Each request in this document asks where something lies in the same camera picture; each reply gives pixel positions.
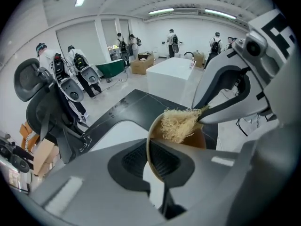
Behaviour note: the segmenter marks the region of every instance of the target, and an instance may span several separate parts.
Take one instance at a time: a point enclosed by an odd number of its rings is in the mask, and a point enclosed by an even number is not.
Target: chair
[[[39,73],[37,59],[22,62],[14,75],[14,86],[17,96],[22,101],[31,99],[26,110],[29,126],[47,140],[58,145],[62,160],[68,163],[80,154],[79,150],[85,140],[76,120],[68,112],[60,97],[60,89],[53,79],[45,78]]]

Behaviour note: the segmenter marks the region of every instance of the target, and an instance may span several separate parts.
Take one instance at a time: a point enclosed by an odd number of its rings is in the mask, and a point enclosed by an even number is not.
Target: person
[[[58,53],[57,51],[51,50],[47,48],[47,45],[45,43],[39,43],[36,47],[36,51],[37,51],[37,55],[39,58],[39,62],[40,62],[40,66],[46,68],[54,77],[54,70],[53,70],[53,57],[56,53]],[[67,65],[64,65],[65,70],[68,71],[68,67]],[[63,105],[66,107],[66,109],[68,110],[68,112],[70,113],[70,115],[74,118],[76,118],[77,120],[80,121],[79,117],[77,116],[77,114],[70,108],[69,103],[66,99],[66,96],[64,95],[64,93],[59,89],[59,95],[58,95],[63,103]],[[85,118],[88,118],[89,114],[87,113],[86,109],[84,108],[84,106],[80,103],[80,102],[73,102],[74,106],[76,107],[76,109],[78,110],[78,112],[81,114],[81,116],[84,116]]]
[[[169,50],[169,57],[174,57],[174,50],[173,50],[173,37],[174,37],[174,30],[169,30],[169,34],[167,35],[167,42],[168,42],[168,50]]]
[[[212,47],[212,45],[215,43],[215,42],[218,42],[219,44],[219,51],[218,53],[221,51],[222,49],[222,40],[220,39],[220,33],[219,32],[216,32],[215,33],[215,37],[213,37],[210,41],[209,41],[209,44],[210,44],[210,47]]]
[[[122,34],[120,32],[117,33],[117,40],[118,40],[117,44],[119,44],[119,53],[121,55],[121,49],[122,49],[121,48],[121,43],[124,43],[124,45],[126,47],[127,47],[127,43],[124,42],[124,38],[122,37]],[[127,63],[125,61],[123,61],[123,66],[124,66],[125,69],[128,68],[130,66],[129,60],[127,60]]]
[[[232,42],[233,42],[233,38],[232,37],[228,37],[228,43],[229,43],[229,45],[228,45],[227,49],[232,48]]]
[[[70,45],[68,47],[67,61],[69,62],[69,64],[71,64],[71,69],[76,74],[76,78],[79,80],[80,84],[85,89],[85,91],[88,93],[88,95],[90,96],[90,98],[95,98],[95,94],[93,93],[92,89],[90,88],[89,83],[83,78],[83,76],[81,75],[81,73],[77,70],[77,68],[74,65],[74,58],[75,58],[76,54],[79,54],[79,55],[83,56],[84,58],[86,58],[86,56],[83,53],[83,51],[81,51],[80,49],[75,49],[72,45]],[[102,89],[99,87],[98,83],[91,84],[91,85],[99,93],[102,92]]]
[[[139,47],[137,45],[137,39],[133,34],[130,35],[130,39],[131,40],[130,40],[129,45],[132,45],[134,59],[137,59],[138,58],[138,53],[139,53],[139,49],[138,49]]]
[[[109,47],[109,54],[110,54],[111,61],[113,61],[114,60],[114,49],[112,48],[112,46]]]
[[[223,52],[226,51],[227,49],[232,48],[232,42],[233,42],[233,38],[232,37],[228,37],[228,44],[223,49]]]

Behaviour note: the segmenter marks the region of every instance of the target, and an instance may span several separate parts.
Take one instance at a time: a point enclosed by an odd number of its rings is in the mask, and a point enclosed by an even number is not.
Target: backpack
[[[178,37],[177,37],[177,35],[173,36],[173,44],[178,44]]]
[[[214,39],[214,42],[213,42],[213,45],[212,45],[212,51],[218,53],[220,51],[220,44],[219,43],[220,43],[221,40],[215,41],[215,38],[213,38],[213,39]]]
[[[88,66],[84,57],[78,53],[75,54],[73,62],[78,71]]]
[[[138,37],[136,39],[137,39],[137,45],[141,46],[141,40]]]
[[[121,52],[125,52],[125,51],[127,50],[127,45],[126,45],[126,43],[123,41],[123,38],[122,38],[122,41],[120,41],[120,39],[118,39],[118,41],[120,42],[119,48],[121,49]]]
[[[55,71],[55,76],[60,82],[62,79],[69,77],[69,74],[65,71],[64,67],[64,61],[62,59],[61,54],[56,53],[54,56],[54,71]]]

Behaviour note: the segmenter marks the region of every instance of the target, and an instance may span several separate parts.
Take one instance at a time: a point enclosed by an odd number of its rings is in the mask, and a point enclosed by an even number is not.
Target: black pants
[[[125,61],[123,61],[123,66],[124,66],[124,67],[126,67],[126,66],[128,66],[128,67],[129,67],[129,66],[130,66],[130,62],[129,62],[129,61],[127,61],[127,63],[126,63]]]
[[[174,57],[173,45],[168,45],[168,48],[169,48],[169,57],[173,58]]]
[[[79,80],[80,84],[84,87],[85,91],[88,93],[88,95],[93,98],[95,94],[93,93],[92,89],[90,88],[88,82],[83,78],[81,73],[79,73],[76,78]],[[92,84],[92,87],[97,90],[99,93],[102,92],[102,89],[99,87],[98,83]]]
[[[65,94],[59,89],[58,90],[58,95],[60,97],[61,105],[65,108],[66,111],[69,112],[69,116],[72,118],[75,118],[77,121],[79,120],[78,115],[71,109],[68,100],[66,99]],[[83,105],[80,102],[72,102],[75,106],[75,108],[78,110],[78,112],[81,115],[84,115],[86,113],[86,109],[83,107]]]
[[[27,151],[25,151],[21,147],[16,146],[13,150],[13,154],[21,157],[22,159],[24,159],[27,162],[29,168],[31,170],[33,170],[33,164],[28,161],[28,160],[33,161],[33,156],[30,153],[28,153]]]

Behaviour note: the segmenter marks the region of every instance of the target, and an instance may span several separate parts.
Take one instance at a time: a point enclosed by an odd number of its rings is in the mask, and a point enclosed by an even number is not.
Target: cardboard box
[[[152,123],[152,125],[150,126],[149,129],[149,134],[147,136],[147,140],[146,140],[146,156],[147,156],[147,160],[149,162],[149,166],[151,171],[153,172],[153,174],[160,180],[160,181],[164,181],[160,174],[158,173],[158,171],[156,170],[155,166],[152,164],[152,159],[151,159],[151,144],[150,144],[150,140],[152,138],[154,139],[160,139],[162,141],[168,141],[166,139],[163,138],[163,132],[161,130],[162,128],[162,118],[163,118],[163,114],[159,115],[154,122]],[[182,146],[193,146],[196,148],[199,148],[201,150],[206,149],[206,141],[205,141],[205,136],[201,130],[202,125],[196,123],[195,126],[193,127],[193,134],[191,136],[188,136],[184,139],[183,142],[181,142],[178,145],[182,145]]]
[[[205,54],[204,53],[193,53],[194,59],[196,61],[196,67],[202,68],[205,65]]]
[[[25,144],[26,144],[26,139],[28,137],[28,135],[32,133],[32,129],[31,127],[28,125],[27,121],[25,122],[25,125],[21,124],[20,127],[20,134],[23,136],[22,142],[21,142],[21,147],[25,150]],[[39,139],[39,135],[36,134],[33,138],[31,138],[28,141],[28,151],[31,152],[33,146],[37,143],[38,139]]]
[[[154,65],[154,55],[151,54],[146,60],[140,61],[138,58],[131,62],[132,73],[146,74],[146,70]]]
[[[50,163],[52,163],[53,159],[58,154],[59,149],[54,143],[46,139],[40,142],[33,158],[34,174],[39,177],[43,177],[46,173],[48,173]]]

